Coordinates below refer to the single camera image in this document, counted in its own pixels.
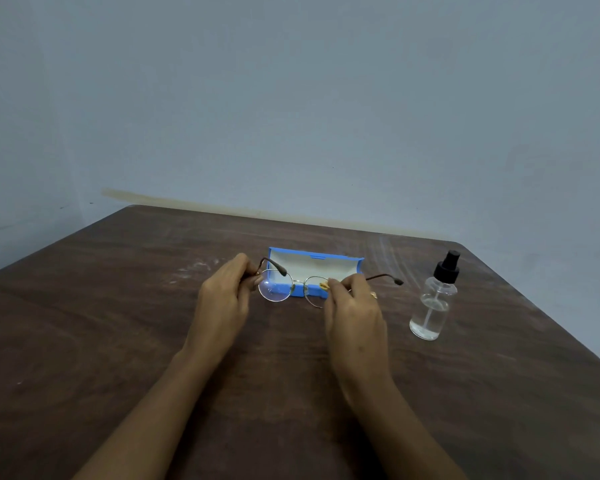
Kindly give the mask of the person's left hand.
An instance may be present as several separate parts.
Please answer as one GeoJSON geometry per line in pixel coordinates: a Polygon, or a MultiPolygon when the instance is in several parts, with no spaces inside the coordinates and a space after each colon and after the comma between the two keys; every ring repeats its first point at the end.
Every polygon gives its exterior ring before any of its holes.
{"type": "Polygon", "coordinates": [[[195,363],[218,365],[232,347],[246,320],[238,318],[240,281],[259,274],[244,253],[222,265],[200,286],[183,352],[195,363]]]}

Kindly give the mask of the clear spray bottle black cap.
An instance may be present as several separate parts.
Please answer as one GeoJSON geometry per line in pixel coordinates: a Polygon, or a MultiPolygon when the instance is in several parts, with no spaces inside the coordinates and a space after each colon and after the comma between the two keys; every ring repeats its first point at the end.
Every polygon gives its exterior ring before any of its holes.
{"type": "Polygon", "coordinates": [[[411,332],[420,339],[434,341],[440,336],[458,293],[456,281],[460,256],[460,252],[449,250],[422,286],[420,302],[409,322],[411,332]]]}

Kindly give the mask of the person's left forearm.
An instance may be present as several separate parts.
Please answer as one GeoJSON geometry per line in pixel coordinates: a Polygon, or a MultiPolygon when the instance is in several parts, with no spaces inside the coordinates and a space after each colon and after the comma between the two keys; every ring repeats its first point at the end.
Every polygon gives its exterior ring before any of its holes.
{"type": "Polygon", "coordinates": [[[72,480],[164,480],[186,423],[224,354],[178,352],[72,480]]]}

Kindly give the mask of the person's right hand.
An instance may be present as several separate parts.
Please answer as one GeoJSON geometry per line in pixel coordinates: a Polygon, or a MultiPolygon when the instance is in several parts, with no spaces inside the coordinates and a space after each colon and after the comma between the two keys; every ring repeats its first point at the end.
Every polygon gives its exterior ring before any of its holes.
{"type": "Polygon", "coordinates": [[[364,275],[338,281],[333,329],[326,329],[330,361],[348,394],[380,387],[391,379],[387,327],[364,275]]]}

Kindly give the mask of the person's right forearm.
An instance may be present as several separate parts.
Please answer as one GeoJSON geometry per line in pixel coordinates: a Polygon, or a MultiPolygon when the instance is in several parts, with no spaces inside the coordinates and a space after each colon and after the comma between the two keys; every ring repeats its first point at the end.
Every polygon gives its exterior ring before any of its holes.
{"type": "Polygon", "coordinates": [[[391,480],[468,480],[408,405],[390,376],[340,382],[391,480]]]}

